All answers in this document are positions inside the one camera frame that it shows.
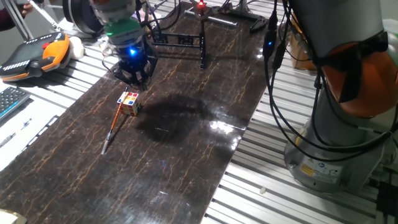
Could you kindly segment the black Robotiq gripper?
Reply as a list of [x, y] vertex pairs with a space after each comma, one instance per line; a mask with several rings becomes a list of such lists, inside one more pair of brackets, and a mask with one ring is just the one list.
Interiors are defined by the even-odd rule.
[[147, 91], [158, 61], [154, 46], [147, 39], [137, 39], [113, 44], [113, 47], [119, 58], [113, 74], [121, 75], [121, 80], [128, 85], [136, 85], [136, 76], [133, 74], [137, 73], [140, 76], [140, 90]]

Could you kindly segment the bystander bare hand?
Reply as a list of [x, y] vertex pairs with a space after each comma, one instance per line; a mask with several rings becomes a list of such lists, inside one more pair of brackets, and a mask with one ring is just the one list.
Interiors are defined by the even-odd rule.
[[33, 6], [30, 3], [17, 4], [17, 8], [23, 18], [33, 11]]

